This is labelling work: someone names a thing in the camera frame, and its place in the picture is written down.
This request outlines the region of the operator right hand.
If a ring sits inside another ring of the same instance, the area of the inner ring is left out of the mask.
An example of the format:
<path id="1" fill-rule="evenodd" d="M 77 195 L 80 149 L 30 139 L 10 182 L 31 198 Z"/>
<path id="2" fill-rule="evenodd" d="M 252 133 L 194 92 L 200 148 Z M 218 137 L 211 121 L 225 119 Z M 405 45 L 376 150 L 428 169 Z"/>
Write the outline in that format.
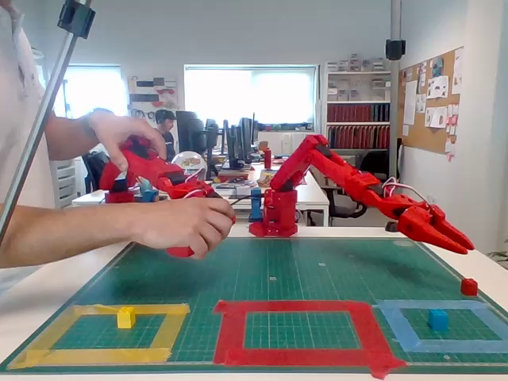
<path id="1" fill-rule="evenodd" d="M 222 198 L 188 198 L 136 204 L 129 220 L 129 239 L 151 248 L 189 248 L 204 258 L 228 235 L 235 222 Z"/>

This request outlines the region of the operator left hand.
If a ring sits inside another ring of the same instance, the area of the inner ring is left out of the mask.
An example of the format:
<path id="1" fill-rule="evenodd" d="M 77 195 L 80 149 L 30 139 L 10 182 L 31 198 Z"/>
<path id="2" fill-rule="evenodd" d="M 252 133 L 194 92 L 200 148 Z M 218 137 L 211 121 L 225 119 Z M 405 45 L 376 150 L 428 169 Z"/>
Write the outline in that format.
<path id="1" fill-rule="evenodd" d="M 146 121 L 135 117 L 119 117 L 111 112 L 96 110 L 87 116 L 88 123 L 110 155 L 111 161 L 121 171 L 128 170 L 128 161 L 121 152 L 121 146 L 131 136 L 143 137 L 156 150 L 159 157 L 167 158 L 165 140 L 162 135 Z"/>

